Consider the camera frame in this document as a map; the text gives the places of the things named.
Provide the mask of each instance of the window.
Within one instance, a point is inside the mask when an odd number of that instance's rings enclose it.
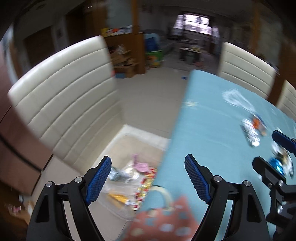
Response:
[[[188,31],[194,31],[203,34],[212,34],[212,28],[209,27],[210,19],[195,14],[178,15],[174,28],[180,28]]]

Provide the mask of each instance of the light blue cloth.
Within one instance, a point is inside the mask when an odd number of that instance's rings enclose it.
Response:
[[[259,147],[249,145],[240,126],[242,119],[250,117],[250,113],[223,99],[223,92],[232,89],[237,89],[253,105],[267,125],[267,136],[262,137]],[[216,75],[194,70],[190,73],[171,143],[154,185],[166,188],[174,200],[185,195],[192,214],[200,223],[208,206],[199,199],[184,168],[184,158],[191,153],[200,165],[208,167],[213,175],[220,175],[227,182],[242,183],[249,180],[267,215],[271,201],[269,189],[253,170],[252,161],[257,156],[266,161],[270,159],[271,134],[276,128],[280,128],[290,138],[296,136],[295,122],[257,94]],[[291,155],[291,158],[296,166],[295,157]],[[296,184],[296,179],[287,177],[287,184]],[[163,206],[162,195],[152,191],[139,212]],[[228,201],[216,240],[224,237],[231,206],[232,201]],[[272,236],[275,226],[269,223],[268,227]]]

